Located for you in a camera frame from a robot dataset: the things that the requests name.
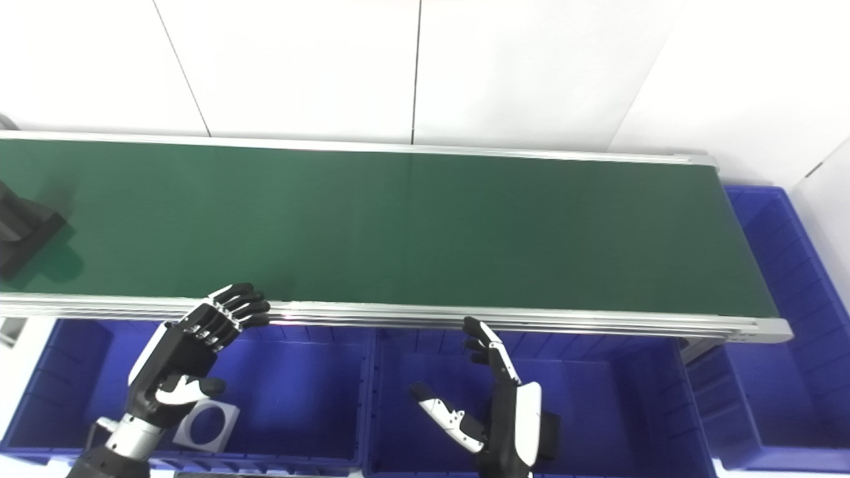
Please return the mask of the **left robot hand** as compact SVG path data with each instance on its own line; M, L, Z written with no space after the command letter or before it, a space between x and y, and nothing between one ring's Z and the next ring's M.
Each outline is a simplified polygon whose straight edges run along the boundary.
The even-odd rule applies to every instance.
M249 283L226 285L178 321L160 324L128 377L126 420L160 430L176 426L197 402L225 391L209 372L243 330L270 322L270 303Z

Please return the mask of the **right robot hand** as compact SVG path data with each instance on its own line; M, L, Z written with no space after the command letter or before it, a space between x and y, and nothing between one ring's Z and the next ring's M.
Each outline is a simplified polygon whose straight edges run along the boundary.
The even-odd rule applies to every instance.
M543 388L522 381L506 345L488 324L464 317L462 330L470 360L488 366L494 378L489 423L455 408L425 383L411 384L409 393L449 438L473 455L480 477L531 477L543 441Z

